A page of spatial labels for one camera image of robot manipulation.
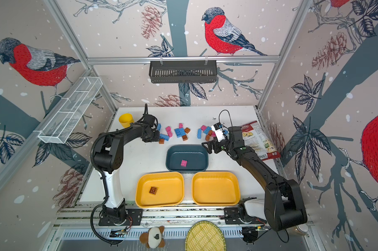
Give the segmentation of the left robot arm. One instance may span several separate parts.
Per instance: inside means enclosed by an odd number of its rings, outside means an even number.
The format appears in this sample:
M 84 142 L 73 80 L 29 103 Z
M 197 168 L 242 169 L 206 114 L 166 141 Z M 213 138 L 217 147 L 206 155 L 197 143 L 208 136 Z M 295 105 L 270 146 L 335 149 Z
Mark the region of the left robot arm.
M 93 167 L 99 172 L 104 186 L 102 213 L 105 215 L 119 221 L 125 220 L 126 204 L 118 174 L 124 160 L 124 146 L 135 139 L 142 139 L 145 143 L 159 141 L 160 132 L 157 127 L 157 118 L 144 114 L 128 128 L 102 133 L 95 140 L 90 159 Z

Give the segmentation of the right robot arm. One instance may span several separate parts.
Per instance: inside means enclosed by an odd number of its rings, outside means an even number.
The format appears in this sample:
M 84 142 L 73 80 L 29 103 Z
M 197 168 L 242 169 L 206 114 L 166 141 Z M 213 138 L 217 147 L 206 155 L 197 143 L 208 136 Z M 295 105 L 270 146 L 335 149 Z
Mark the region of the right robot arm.
M 299 184 L 287 180 L 267 166 L 256 152 L 246 146 L 240 127 L 213 125 L 216 139 L 201 145 L 209 154 L 221 151 L 245 168 L 264 189 L 264 219 L 275 231 L 281 231 L 308 221 Z

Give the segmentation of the large blue lego brick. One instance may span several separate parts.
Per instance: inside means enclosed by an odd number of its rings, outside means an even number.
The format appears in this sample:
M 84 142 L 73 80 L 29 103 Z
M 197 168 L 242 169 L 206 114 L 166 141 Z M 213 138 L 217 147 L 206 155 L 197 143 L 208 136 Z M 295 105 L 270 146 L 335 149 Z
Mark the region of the large blue lego brick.
M 184 128 L 177 128 L 174 130 L 174 132 L 178 138 L 186 135 Z

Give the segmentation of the blue long lego brick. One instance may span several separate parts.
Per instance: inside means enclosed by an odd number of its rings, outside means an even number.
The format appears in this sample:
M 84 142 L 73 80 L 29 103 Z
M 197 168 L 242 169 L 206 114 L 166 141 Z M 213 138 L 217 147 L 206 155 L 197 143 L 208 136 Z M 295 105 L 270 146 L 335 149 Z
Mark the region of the blue long lego brick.
M 169 141 L 170 137 L 166 134 L 160 134 L 160 139 L 163 139 L 165 141 Z

